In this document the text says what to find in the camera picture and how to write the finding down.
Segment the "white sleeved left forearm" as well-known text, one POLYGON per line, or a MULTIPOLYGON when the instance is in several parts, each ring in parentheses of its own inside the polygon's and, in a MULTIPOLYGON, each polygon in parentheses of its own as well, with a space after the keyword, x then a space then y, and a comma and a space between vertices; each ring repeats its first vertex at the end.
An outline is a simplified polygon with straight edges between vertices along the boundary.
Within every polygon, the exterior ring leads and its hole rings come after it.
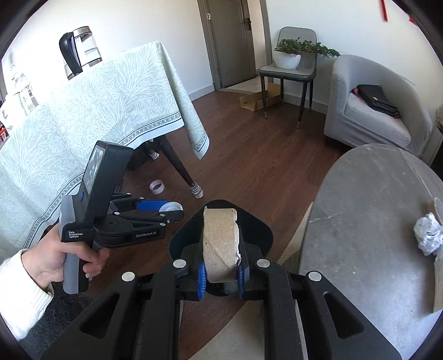
POLYGON ((1 264, 1 318, 17 341, 43 317, 54 297, 51 285, 41 289, 25 270, 25 252, 22 249, 1 264))

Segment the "person's left hand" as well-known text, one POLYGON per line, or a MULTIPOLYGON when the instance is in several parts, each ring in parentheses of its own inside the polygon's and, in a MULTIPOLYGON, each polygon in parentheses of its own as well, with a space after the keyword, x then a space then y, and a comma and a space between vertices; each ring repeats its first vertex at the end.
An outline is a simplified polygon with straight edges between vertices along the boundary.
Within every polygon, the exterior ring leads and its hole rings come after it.
POLYGON ((52 282, 64 280, 64 262, 67 254, 73 254, 86 261, 83 271, 88 279, 97 276, 103 270, 110 250, 91 249, 84 242, 63 243, 59 238, 59 226, 55 225, 39 243, 22 253, 24 269, 41 288, 47 289, 52 282))

